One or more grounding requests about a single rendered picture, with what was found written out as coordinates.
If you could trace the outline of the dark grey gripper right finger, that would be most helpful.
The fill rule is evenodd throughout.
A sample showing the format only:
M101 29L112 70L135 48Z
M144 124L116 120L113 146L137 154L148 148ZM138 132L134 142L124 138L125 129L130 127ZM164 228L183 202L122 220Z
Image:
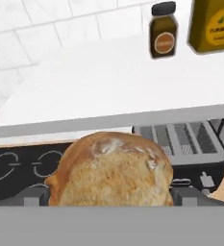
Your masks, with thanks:
M172 187L170 193L175 206L217 206L213 199L208 198L194 187Z

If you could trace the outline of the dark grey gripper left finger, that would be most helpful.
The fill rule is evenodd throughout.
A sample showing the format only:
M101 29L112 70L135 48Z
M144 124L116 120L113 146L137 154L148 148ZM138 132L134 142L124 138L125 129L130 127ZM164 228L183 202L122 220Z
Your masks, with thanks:
M47 206L50 197L48 187L27 187L11 198L12 206L41 207Z

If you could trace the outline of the brown round bread loaf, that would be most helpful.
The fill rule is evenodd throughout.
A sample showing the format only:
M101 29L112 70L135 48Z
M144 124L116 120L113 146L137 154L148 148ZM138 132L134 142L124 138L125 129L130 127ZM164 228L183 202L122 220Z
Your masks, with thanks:
M140 135L99 132L72 143L45 179L50 206L172 206L172 165Z

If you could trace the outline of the black hob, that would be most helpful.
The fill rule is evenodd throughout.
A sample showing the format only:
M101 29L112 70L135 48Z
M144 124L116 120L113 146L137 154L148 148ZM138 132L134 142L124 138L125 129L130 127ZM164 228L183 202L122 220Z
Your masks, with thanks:
M70 145L66 142L0 148L0 201L27 187L44 186L44 180L55 173Z

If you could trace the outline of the grey four-slot toaster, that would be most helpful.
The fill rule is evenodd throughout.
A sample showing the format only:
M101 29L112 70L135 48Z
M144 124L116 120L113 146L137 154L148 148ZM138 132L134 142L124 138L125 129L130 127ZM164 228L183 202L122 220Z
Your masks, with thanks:
M160 144L173 167L172 187L214 192L224 177L224 146L208 120L135 125L132 133Z

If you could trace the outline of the white shelf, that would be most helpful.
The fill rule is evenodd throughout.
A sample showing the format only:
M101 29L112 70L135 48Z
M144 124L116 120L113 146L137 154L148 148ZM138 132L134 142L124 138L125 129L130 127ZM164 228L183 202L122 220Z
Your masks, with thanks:
M224 117L224 52L181 42L153 60L145 36L62 49L0 109L0 137L177 123Z

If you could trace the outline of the small brown spice jar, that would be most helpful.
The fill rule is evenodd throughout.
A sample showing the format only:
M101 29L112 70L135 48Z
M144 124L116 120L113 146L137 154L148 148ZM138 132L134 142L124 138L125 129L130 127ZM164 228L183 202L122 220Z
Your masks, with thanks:
M176 3L174 1L161 2L151 8L149 47L153 59L171 57L175 54L178 31L175 11Z

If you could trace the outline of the yellow labelled box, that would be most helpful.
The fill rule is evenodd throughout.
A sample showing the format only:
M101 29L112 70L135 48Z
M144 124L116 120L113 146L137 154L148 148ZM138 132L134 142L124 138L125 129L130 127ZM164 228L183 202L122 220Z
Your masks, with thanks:
M224 50L224 0L193 0L188 44L196 53Z

